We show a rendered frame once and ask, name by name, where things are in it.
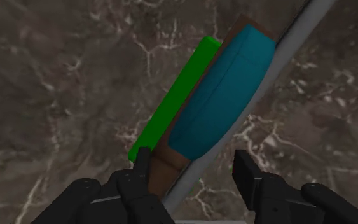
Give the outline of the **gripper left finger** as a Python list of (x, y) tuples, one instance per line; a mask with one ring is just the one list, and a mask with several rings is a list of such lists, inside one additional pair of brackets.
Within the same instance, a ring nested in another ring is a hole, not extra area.
[(175, 224), (148, 190), (150, 158), (141, 147), (133, 168), (113, 172), (107, 183), (73, 181), (31, 224)]

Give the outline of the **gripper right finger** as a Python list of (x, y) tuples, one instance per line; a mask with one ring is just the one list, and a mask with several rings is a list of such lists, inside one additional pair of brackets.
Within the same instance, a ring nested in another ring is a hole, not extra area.
[(235, 150), (233, 179), (254, 224), (358, 224), (358, 209), (320, 183), (299, 190), (262, 171), (245, 150)]

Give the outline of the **brown chair with teal cushion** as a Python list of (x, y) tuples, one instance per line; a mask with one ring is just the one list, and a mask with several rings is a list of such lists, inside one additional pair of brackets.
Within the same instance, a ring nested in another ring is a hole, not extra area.
[(182, 171), (223, 138), (254, 96), (274, 53), (273, 34), (239, 16), (153, 150), (152, 194), (163, 198)]

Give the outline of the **green flat block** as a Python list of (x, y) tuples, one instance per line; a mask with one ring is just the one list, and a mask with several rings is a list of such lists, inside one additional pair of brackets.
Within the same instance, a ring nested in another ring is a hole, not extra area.
[(220, 42), (210, 36), (202, 38), (189, 61), (187, 61), (140, 136), (129, 150), (128, 159), (131, 162), (135, 162), (140, 147), (145, 146), (152, 150), (157, 145), (220, 46)]

